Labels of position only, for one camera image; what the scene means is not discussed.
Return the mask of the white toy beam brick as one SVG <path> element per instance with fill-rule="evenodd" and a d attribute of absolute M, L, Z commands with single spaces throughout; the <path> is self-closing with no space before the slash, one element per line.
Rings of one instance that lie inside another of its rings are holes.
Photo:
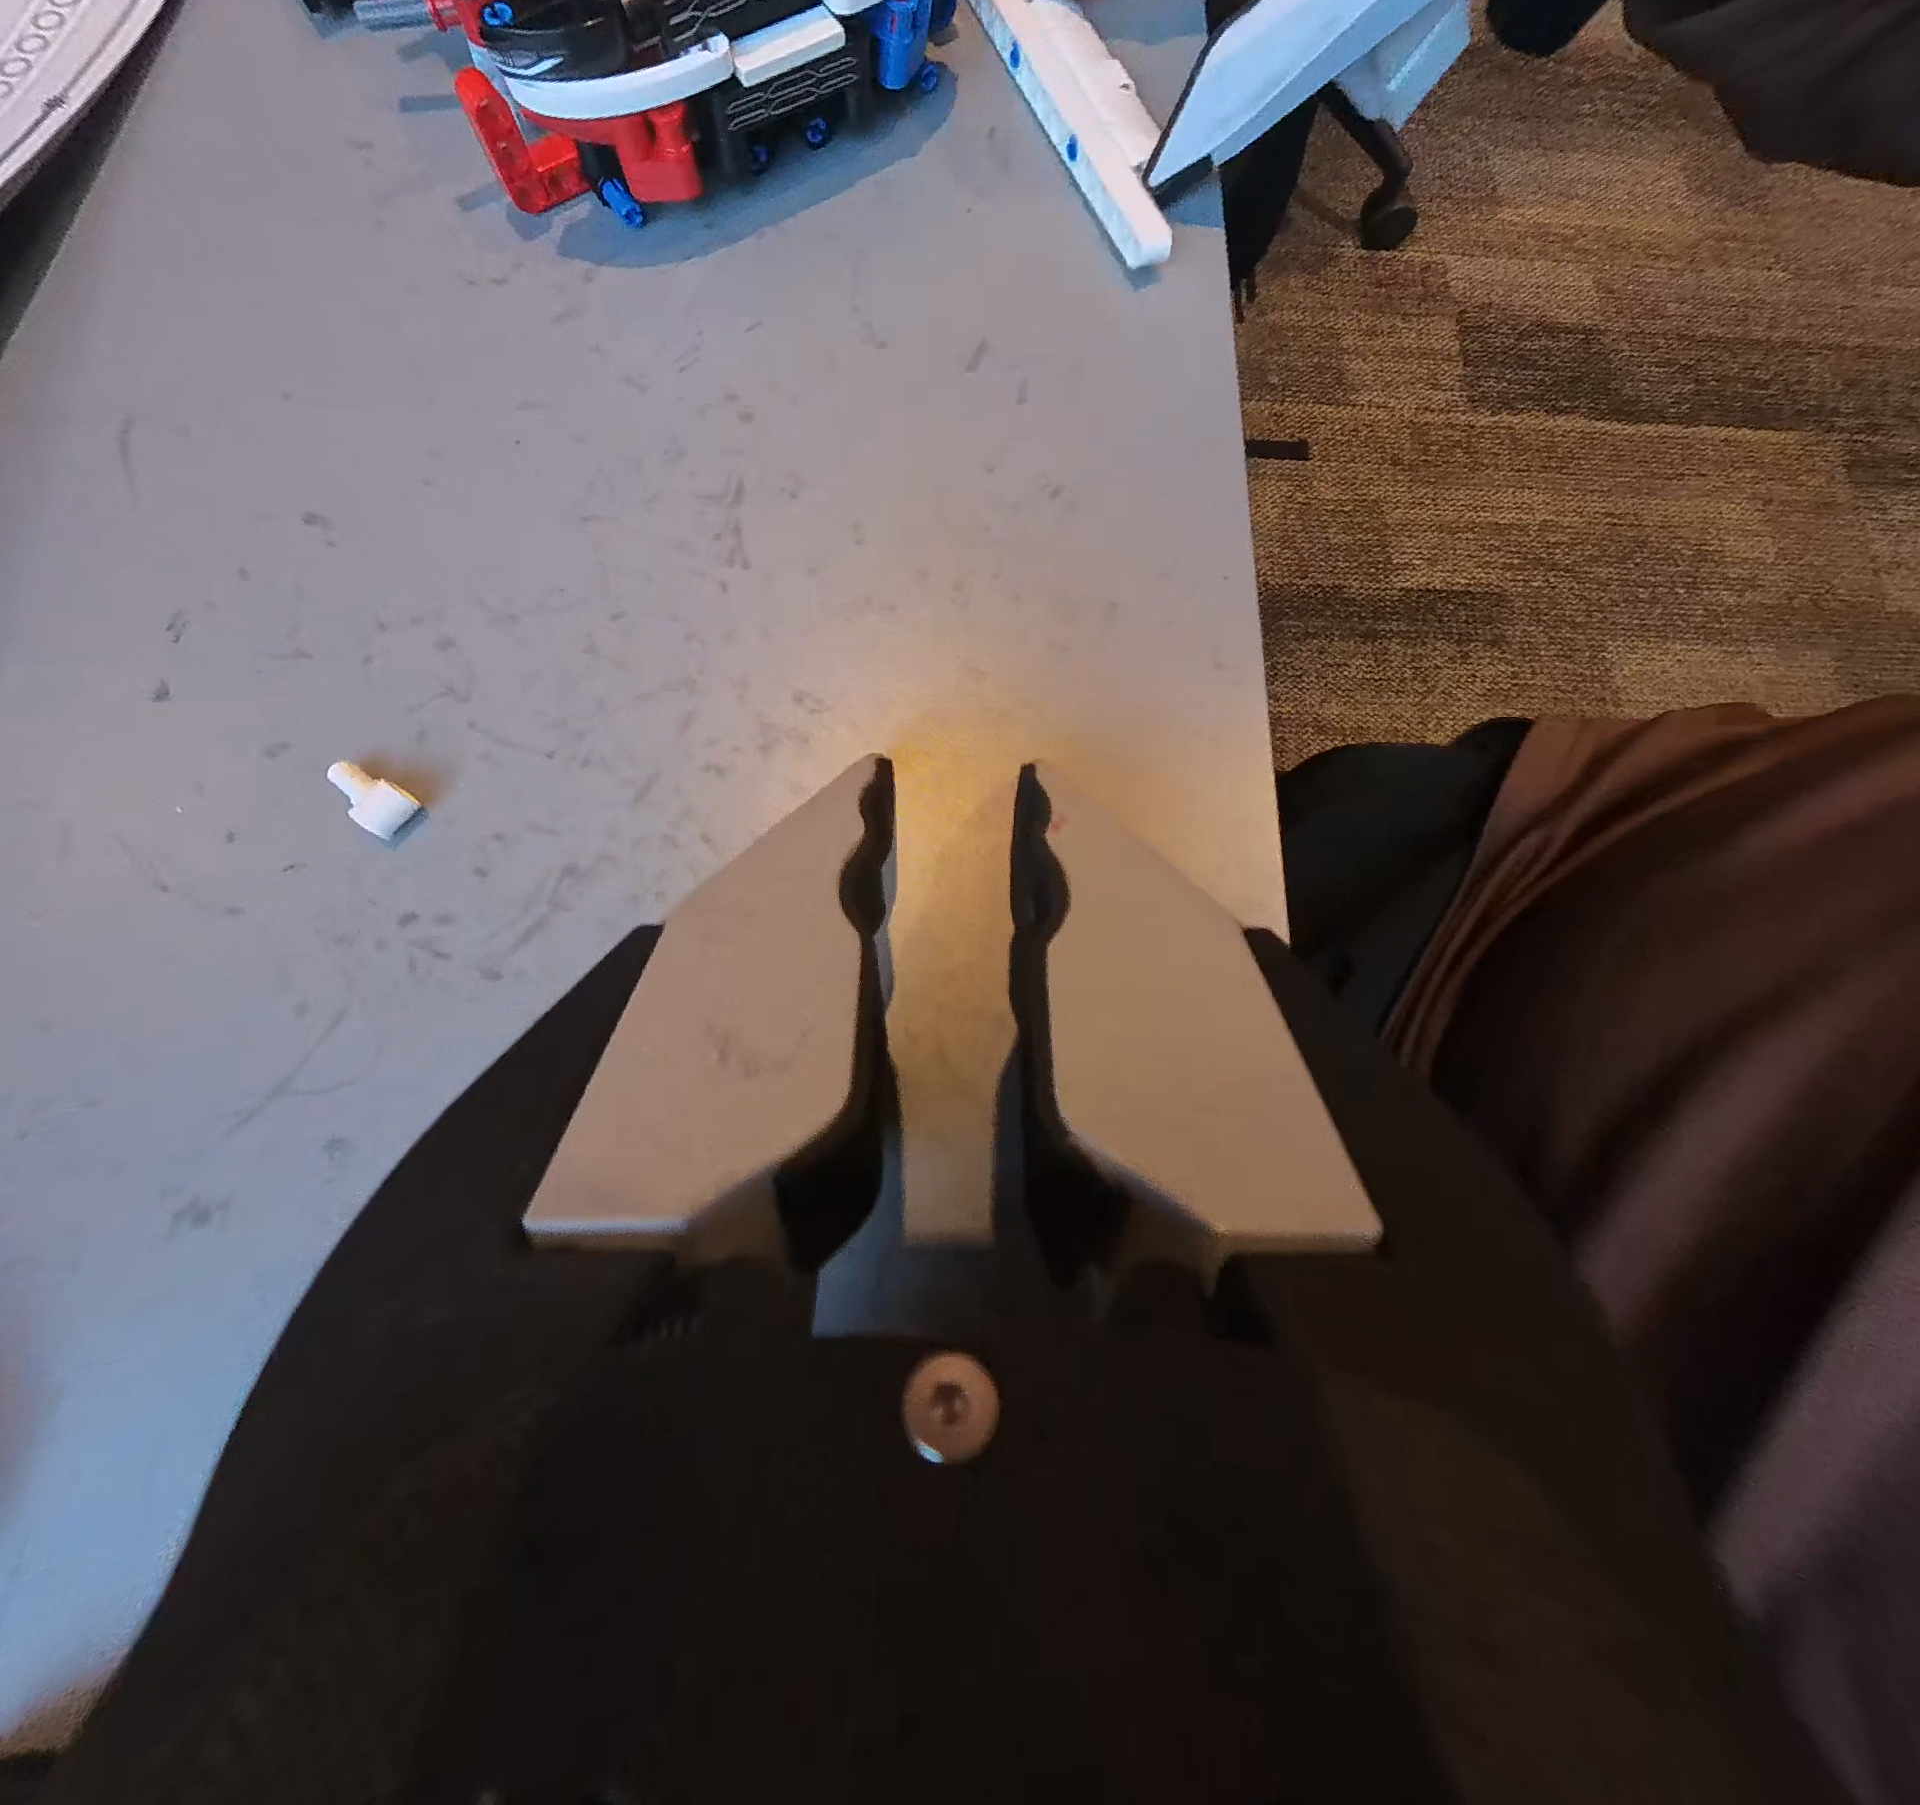
<path fill-rule="evenodd" d="M 1033 0 L 1031 18 L 1044 47 L 1025 46 L 1023 65 L 1058 106 L 1071 93 L 1078 111 L 1089 116 L 1089 131 L 1073 126 L 1070 137 L 1098 137 L 1141 176 L 1162 129 L 1141 99 L 1130 68 L 1075 0 Z"/>

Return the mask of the black office chair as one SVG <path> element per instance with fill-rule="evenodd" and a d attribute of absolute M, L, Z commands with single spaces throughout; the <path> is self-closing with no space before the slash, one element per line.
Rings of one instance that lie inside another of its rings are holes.
<path fill-rule="evenodd" d="M 1411 159 L 1403 137 L 1388 122 L 1359 112 L 1337 85 L 1324 88 L 1220 168 L 1235 320 L 1244 318 L 1259 296 L 1259 267 L 1283 230 L 1303 178 L 1310 131 L 1322 115 L 1329 116 L 1379 172 L 1379 184 L 1359 207 L 1359 244 L 1369 251 L 1391 251 L 1416 229 L 1418 213 L 1407 194 Z"/>

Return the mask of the open white instruction booklet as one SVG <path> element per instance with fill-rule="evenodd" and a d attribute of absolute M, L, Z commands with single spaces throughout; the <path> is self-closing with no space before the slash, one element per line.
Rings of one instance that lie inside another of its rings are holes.
<path fill-rule="evenodd" d="M 36 181 L 169 0 L 3 0 L 3 206 Z"/>

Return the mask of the person's brown shirt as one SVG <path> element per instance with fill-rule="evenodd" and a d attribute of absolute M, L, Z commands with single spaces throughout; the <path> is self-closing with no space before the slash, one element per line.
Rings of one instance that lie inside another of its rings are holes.
<path fill-rule="evenodd" d="M 1915 1801 L 1915 695 L 1535 722 L 1385 1032 L 1569 1245 L 1836 1778 Z"/>

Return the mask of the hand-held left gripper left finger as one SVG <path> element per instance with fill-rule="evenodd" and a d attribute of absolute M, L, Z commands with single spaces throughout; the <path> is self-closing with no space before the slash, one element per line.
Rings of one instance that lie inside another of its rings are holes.
<path fill-rule="evenodd" d="M 865 755 L 661 925 L 523 1216 L 533 1245 L 815 1271 L 882 1184 L 894 772 Z"/>

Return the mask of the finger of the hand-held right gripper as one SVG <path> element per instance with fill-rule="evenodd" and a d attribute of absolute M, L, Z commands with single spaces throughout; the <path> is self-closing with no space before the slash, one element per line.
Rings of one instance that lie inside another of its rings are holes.
<path fill-rule="evenodd" d="M 1253 0 L 1205 43 L 1143 182 L 1177 198 L 1432 2 Z"/>

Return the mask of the small white toy connector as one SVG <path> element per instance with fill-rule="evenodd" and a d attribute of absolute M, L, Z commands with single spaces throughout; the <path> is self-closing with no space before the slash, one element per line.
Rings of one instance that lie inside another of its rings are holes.
<path fill-rule="evenodd" d="M 382 847 L 394 847 L 427 815 L 413 792 L 358 760 L 332 760 L 327 781 L 344 796 L 352 823 Z"/>

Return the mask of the red white brick vehicle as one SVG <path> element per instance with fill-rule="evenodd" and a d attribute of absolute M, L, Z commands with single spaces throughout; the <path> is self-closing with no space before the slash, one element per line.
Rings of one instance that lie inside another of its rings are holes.
<path fill-rule="evenodd" d="M 462 40 L 454 93 L 507 203 L 592 199 L 638 229 L 756 178 L 786 137 L 818 149 L 935 89 L 959 0 L 302 2 Z"/>

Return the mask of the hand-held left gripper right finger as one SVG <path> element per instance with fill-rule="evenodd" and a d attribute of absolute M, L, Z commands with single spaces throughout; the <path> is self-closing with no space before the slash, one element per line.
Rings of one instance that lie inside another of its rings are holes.
<path fill-rule="evenodd" d="M 1064 1286 L 1361 1256 L 1384 1223 L 1237 920 L 1056 767 L 1021 766 L 1011 1012 L 1025 1205 Z"/>

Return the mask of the long white toy beam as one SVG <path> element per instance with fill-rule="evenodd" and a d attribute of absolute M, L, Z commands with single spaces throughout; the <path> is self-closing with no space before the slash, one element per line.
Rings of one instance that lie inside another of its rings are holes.
<path fill-rule="evenodd" d="M 965 2 L 991 40 L 999 63 L 1017 85 L 1043 135 L 1055 147 L 1067 178 L 1104 230 L 1123 269 L 1143 272 L 1161 267 L 1171 253 L 1174 230 L 1154 191 L 1146 184 L 1145 172 L 1135 176 L 1128 164 L 1115 156 L 1114 147 L 1098 137 L 1075 135 L 1081 145 L 1080 163 L 1067 164 L 1064 159 L 1064 142 L 1073 126 L 1089 131 L 1089 116 L 1078 111 L 1071 93 L 1067 93 L 1064 106 L 1058 106 L 1027 65 L 1021 65 L 1020 71 L 1009 71 L 1004 63 L 1004 47 L 1013 40 L 1020 41 L 1021 53 L 1025 46 L 1044 47 L 1044 40 L 1038 36 L 1031 18 L 1033 0 Z"/>

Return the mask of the grey desk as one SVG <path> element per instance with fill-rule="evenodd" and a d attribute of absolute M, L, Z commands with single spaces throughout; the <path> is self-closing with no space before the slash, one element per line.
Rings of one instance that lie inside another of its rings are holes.
<path fill-rule="evenodd" d="M 1043 758 L 1283 930 L 1212 196 L 1133 283 L 965 18 L 708 207 L 523 218 L 452 46 L 182 0 L 5 229 L 8 1750 L 415 1137 L 860 755 L 901 881 Z"/>

